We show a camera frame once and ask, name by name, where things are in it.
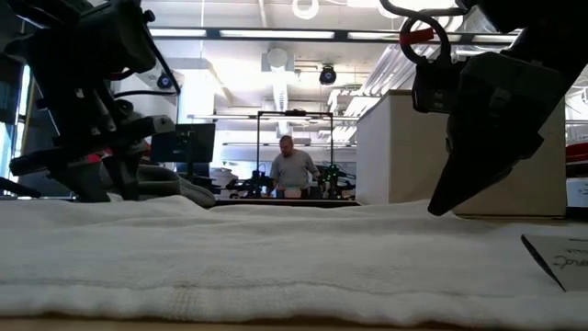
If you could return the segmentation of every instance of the security camera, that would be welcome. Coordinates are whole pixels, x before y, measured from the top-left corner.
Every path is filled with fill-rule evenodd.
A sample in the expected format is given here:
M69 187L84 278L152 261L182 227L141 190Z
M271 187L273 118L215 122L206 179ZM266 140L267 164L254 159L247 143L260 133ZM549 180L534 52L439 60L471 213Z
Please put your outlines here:
M165 72L162 72L162 74L159 75L159 78L157 78L157 87L161 89L170 89L174 87L174 85L169 76Z
M337 73L334 71L334 68L330 64L326 64L322 67L321 77L319 78L321 84L324 86L329 86L337 80Z

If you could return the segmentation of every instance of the gray shirt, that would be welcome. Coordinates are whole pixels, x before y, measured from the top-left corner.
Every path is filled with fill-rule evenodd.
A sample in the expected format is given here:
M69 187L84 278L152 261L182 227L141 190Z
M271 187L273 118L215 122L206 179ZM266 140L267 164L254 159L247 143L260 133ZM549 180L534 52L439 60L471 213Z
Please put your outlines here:
M320 175L310 155L294 150L290 157L283 154L276 157L269 176L277 181L279 188L308 188L309 172L316 177Z

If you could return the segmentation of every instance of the person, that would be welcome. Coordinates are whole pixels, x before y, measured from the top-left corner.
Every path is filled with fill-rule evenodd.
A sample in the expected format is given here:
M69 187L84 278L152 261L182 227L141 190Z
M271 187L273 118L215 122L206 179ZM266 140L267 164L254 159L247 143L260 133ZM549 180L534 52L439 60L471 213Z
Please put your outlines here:
M311 156L294 148L294 141L290 136L283 136L279 141L279 149L282 152L272 164L270 177L274 180L274 187L268 190L271 194L274 188L277 195L286 188L298 188L301 190L301 199L307 199L310 195L309 172L314 179L321 173L317 169Z

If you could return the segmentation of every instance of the white cloth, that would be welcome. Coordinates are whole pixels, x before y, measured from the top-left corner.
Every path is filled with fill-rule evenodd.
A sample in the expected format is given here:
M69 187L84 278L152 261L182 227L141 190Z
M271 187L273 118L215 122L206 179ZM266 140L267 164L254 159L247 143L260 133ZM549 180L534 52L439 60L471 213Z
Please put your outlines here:
M0 316L588 328L588 294L563 292L519 239L586 227L499 229L425 206L0 202Z

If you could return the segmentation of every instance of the white towel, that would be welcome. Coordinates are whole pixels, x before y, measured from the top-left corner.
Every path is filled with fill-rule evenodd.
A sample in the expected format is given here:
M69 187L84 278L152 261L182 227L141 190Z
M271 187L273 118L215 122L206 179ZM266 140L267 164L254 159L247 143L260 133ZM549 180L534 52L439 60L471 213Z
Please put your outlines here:
M588 328L588 294L563 292L519 239L585 227L494 228L425 206L0 202L0 315Z

